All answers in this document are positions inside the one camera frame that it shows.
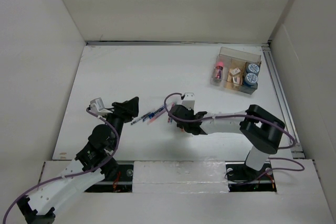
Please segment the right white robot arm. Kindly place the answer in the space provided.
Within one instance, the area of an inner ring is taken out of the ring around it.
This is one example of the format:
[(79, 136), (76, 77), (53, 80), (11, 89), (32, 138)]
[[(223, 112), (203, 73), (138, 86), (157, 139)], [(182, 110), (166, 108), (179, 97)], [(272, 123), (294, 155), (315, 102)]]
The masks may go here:
[(285, 124), (258, 105), (250, 105), (246, 111), (228, 114), (213, 114), (206, 111), (194, 113), (183, 105), (170, 109), (177, 127), (193, 135), (236, 133), (244, 135), (253, 147), (243, 165), (243, 173), (254, 179), (261, 174), (270, 155), (277, 153)]

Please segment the red blue pen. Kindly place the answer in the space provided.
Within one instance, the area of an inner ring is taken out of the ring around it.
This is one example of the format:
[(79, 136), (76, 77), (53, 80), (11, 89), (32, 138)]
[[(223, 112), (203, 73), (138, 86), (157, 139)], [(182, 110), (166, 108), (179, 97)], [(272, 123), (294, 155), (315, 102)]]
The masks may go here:
[[(175, 106), (175, 103), (172, 102), (172, 103), (171, 103), (171, 109), (172, 109), (174, 106)], [(169, 124), (172, 124), (172, 122), (173, 122), (173, 119), (170, 117), (170, 123), (169, 123)]]

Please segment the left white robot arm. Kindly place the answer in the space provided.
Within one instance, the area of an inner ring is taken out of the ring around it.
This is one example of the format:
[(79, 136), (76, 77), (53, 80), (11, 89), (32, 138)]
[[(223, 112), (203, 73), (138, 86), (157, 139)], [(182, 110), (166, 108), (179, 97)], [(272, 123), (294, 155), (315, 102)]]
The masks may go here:
[(114, 102), (105, 108), (102, 99), (90, 101), (86, 111), (102, 121), (94, 127), (86, 145), (58, 177), (24, 193), (16, 205), (27, 223), (53, 223), (56, 214), (78, 195), (102, 180), (112, 180), (119, 165), (114, 159), (124, 124), (139, 114), (139, 97)]

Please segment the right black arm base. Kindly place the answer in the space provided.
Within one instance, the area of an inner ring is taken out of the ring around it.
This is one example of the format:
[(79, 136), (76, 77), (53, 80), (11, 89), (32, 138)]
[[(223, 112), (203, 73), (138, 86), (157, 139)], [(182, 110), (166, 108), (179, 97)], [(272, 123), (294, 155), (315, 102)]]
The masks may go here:
[(270, 163), (264, 163), (260, 171), (255, 171), (242, 162), (226, 163), (224, 178), (228, 182), (228, 191), (230, 193), (276, 192), (273, 173), (265, 174), (269, 169), (271, 169)]

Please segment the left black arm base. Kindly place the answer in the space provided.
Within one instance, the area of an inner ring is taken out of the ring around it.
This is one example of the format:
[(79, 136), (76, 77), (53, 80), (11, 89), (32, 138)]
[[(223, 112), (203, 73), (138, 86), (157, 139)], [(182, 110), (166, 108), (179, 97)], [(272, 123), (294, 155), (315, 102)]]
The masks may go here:
[(121, 162), (117, 173), (85, 190), (86, 193), (131, 193), (134, 162)]

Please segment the blue patterned tape roll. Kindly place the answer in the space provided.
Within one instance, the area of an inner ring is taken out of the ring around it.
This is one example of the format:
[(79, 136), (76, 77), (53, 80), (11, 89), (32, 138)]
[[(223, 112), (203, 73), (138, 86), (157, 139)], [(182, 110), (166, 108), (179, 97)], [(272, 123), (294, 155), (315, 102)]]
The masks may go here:
[(248, 87), (253, 87), (258, 83), (258, 76), (255, 73), (247, 73), (244, 77), (243, 84)]

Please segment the pink capped glue bottle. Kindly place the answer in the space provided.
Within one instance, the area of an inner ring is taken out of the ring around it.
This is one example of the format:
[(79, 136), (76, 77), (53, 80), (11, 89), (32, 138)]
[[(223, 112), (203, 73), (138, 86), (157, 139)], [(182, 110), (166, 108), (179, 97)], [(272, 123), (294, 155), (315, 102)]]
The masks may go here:
[(213, 72), (213, 78), (216, 81), (221, 81), (223, 77), (223, 70), (224, 70), (224, 63), (222, 61), (218, 61), (216, 63), (214, 72)]

